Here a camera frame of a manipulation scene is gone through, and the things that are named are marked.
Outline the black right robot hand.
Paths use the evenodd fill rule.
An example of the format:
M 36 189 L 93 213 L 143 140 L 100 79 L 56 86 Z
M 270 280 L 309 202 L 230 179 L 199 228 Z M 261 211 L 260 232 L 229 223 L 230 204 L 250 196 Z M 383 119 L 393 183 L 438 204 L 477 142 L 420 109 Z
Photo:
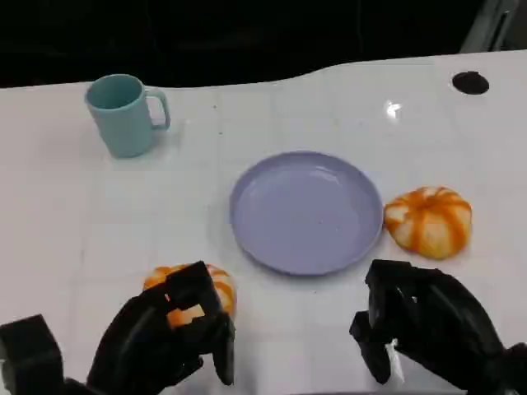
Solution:
M 505 351 L 491 319 L 453 276 L 409 262 L 375 259 L 365 283 L 368 307 L 349 333 L 377 383 L 392 369 L 388 346 L 469 394 L 491 394 L 499 377 L 490 367 Z

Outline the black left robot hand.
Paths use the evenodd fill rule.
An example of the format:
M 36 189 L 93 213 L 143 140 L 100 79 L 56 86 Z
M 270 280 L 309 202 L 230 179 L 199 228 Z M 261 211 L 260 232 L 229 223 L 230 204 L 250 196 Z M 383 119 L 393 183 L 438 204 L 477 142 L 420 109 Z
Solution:
M 230 386 L 234 339 L 205 263 L 193 263 L 122 307 L 100 340 L 86 385 L 102 394 L 159 394 L 211 355 L 217 377 Z

